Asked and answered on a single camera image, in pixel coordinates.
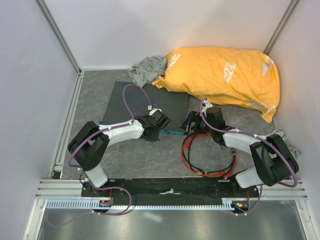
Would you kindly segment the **dark grey network switch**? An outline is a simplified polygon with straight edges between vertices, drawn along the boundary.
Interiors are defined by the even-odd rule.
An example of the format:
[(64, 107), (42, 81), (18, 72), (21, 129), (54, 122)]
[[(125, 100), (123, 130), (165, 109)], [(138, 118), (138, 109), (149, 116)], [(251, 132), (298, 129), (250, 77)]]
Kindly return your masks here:
[(188, 117), (189, 95), (185, 92), (170, 92), (165, 88), (146, 84), (142, 89), (128, 82), (115, 82), (106, 111), (100, 122), (102, 125), (119, 124), (132, 119), (124, 101), (135, 117), (148, 114), (148, 105), (161, 109), (170, 123), (163, 128), (161, 134), (185, 135), (180, 125)]

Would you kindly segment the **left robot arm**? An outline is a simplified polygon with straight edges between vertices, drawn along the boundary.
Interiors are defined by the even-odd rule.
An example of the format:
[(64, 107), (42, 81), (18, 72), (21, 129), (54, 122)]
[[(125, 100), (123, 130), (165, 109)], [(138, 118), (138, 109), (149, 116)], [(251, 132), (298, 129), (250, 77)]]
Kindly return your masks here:
[(134, 120), (112, 125), (97, 125), (87, 122), (68, 144), (71, 159), (77, 162), (92, 183), (92, 191), (99, 197), (110, 191), (108, 177), (101, 166), (102, 157), (108, 147), (127, 140), (143, 139), (149, 142), (159, 140), (160, 130), (170, 119), (160, 111), (152, 115), (138, 116)]

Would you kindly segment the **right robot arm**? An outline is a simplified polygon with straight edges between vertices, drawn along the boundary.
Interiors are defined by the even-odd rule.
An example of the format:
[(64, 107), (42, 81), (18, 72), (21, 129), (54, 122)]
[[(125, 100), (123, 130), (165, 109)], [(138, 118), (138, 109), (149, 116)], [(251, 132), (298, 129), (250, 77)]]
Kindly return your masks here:
[(254, 167), (235, 175), (229, 191), (235, 197), (242, 196), (248, 187), (283, 185), (294, 188), (298, 184), (299, 166), (281, 136), (268, 136), (241, 131), (226, 124), (219, 107), (205, 107), (191, 111), (180, 125), (188, 136), (209, 135), (221, 146), (240, 150), (251, 155)]

